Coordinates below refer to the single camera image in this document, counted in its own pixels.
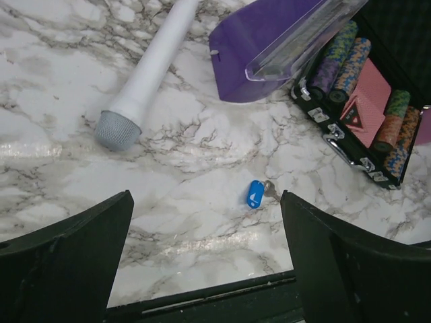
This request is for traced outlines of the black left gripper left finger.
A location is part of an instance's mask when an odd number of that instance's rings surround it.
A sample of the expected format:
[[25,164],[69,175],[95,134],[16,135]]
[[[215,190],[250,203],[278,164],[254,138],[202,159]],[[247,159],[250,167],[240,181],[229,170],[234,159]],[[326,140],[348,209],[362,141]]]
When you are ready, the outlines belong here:
[[126,190],[1,243],[2,322],[102,322],[129,230]]

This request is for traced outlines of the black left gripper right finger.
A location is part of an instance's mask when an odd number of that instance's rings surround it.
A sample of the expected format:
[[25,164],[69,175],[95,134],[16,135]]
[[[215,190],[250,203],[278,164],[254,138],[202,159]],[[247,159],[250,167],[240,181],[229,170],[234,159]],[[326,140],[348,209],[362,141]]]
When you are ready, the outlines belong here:
[[430,321],[430,242],[383,238],[288,191],[281,212],[306,322]]

